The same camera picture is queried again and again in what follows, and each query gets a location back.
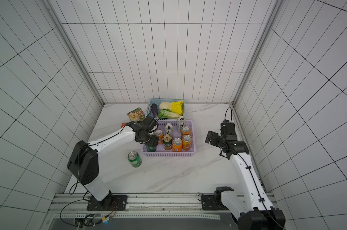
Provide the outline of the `white monster can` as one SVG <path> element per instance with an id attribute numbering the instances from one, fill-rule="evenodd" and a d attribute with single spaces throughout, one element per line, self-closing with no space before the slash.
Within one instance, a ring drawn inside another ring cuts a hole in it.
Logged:
<path id="1" fill-rule="evenodd" d="M 171 123 L 165 125 L 165 134 L 173 137 L 173 125 Z"/>
<path id="2" fill-rule="evenodd" d="M 177 129 L 181 133 L 182 127 L 185 125 L 185 118 L 183 116 L 178 117 L 177 119 Z"/>

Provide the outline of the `green soda can back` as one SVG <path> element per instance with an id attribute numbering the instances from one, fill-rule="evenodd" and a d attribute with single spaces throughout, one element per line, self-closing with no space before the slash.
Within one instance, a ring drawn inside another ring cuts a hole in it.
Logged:
<path id="1" fill-rule="evenodd" d="M 148 152 L 155 152 L 156 149 L 157 149 L 156 146 L 155 147 L 151 147 L 151 146 L 148 146 L 148 145 L 145 145 L 145 146 L 146 146 L 146 149 L 147 149 Z"/>

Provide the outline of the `white Monster can back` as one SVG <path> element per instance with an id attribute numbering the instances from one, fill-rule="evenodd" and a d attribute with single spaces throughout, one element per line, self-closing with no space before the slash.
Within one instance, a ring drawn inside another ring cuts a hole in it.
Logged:
<path id="1" fill-rule="evenodd" d="M 181 133 L 182 127 L 185 125 L 185 118 L 183 116 L 178 117 L 177 119 L 177 129 Z"/>

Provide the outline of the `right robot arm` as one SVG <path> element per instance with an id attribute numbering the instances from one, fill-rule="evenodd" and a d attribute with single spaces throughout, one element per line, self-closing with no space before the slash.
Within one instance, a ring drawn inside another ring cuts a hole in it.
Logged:
<path id="1" fill-rule="evenodd" d="M 244 200 L 230 188 L 218 188 L 219 205 L 227 208 L 239 230 L 284 230 L 285 215 L 267 197 L 255 172 L 246 143 L 233 135 L 219 135 L 209 131 L 205 140 L 220 148 L 220 156 L 227 158 L 240 180 Z"/>

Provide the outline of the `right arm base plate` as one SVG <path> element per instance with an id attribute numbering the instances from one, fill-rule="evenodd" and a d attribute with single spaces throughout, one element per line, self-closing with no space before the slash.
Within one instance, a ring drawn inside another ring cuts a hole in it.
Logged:
<path id="1" fill-rule="evenodd" d="M 199 194 L 198 199 L 202 204 L 202 210 L 204 211 L 220 210 L 220 208 L 218 207 L 216 203 L 215 195 Z"/>

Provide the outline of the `green soda can front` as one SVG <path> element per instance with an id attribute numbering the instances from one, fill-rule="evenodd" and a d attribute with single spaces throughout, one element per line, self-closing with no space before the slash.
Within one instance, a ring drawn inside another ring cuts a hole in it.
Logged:
<path id="1" fill-rule="evenodd" d="M 130 152 L 128 154 L 127 158 L 128 158 L 128 161 L 130 162 L 130 164 L 134 168 L 140 167 L 141 164 L 142 164 L 142 160 L 141 160 L 139 154 L 136 151 Z"/>

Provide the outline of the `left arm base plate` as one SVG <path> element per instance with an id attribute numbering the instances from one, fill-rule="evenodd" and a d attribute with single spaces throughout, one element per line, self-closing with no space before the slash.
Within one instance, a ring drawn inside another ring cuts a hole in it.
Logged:
<path id="1" fill-rule="evenodd" d="M 126 195 L 108 195 L 102 201 L 98 201 L 93 195 L 89 199 L 88 211 L 124 211 L 127 205 Z"/>

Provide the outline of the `green soda can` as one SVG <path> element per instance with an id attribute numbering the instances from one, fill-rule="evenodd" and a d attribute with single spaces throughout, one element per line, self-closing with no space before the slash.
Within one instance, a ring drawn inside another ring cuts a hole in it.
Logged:
<path id="1" fill-rule="evenodd" d="M 148 146 L 148 145 L 145 145 L 145 146 L 146 146 L 146 149 L 147 149 L 148 152 L 155 152 L 156 149 L 157 149 L 156 146 L 155 147 L 151 147 L 151 146 Z"/>
<path id="2" fill-rule="evenodd" d="M 142 160 L 141 160 L 139 154 L 136 151 L 130 152 L 128 154 L 127 158 L 128 158 L 128 161 L 130 162 L 130 164 L 134 168 L 140 167 L 141 164 L 142 164 Z"/>

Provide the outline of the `purple plastic basket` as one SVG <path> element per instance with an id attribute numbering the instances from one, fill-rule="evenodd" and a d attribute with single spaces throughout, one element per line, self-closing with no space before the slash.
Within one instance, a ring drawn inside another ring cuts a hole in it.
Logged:
<path id="1" fill-rule="evenodd" d="M 165 131 L 166 124 L 170 123 L 173 125 L 173 138 L 180 138 L 181 132 L 178 131 L 177 120 L 174 119 L 163 119 L 157 120 L 158 129 Z M 190 136 L 192 137 L 192 146 L 189 150 L 182 150 L 181 152 L 176 152 L 173 149 L 166 150 L 164 149 L 164 145 L 158 145 L 156 151 L 150 152 L 144 145 L 141 148 L 141 153 L 143 153 L 146 157 L 191 157 L 196 153 L 196 142 L 195 142 L 195 130 L 194 130 L 194 122 L 193 120 L 187 119 L 185 121 L 185 125 L 187 125 L 191 129 Z"/>

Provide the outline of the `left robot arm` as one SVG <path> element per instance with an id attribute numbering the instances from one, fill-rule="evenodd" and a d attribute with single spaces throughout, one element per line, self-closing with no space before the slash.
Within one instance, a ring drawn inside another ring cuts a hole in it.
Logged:
<path id="1" fill-rule="evenodd" d="M 99 175 L 99 162 L 115 149 L 133 141 L 156 147 L 158 137 L 153 132 L 157 128 L 158 122 L 152 117 L 146 117 L 143 121 L 130 121 L 121 129 L 90 143 L 79 141 L 73 149 L 67 169 L 93 198 L 102 203 L 112 193 Z"/>

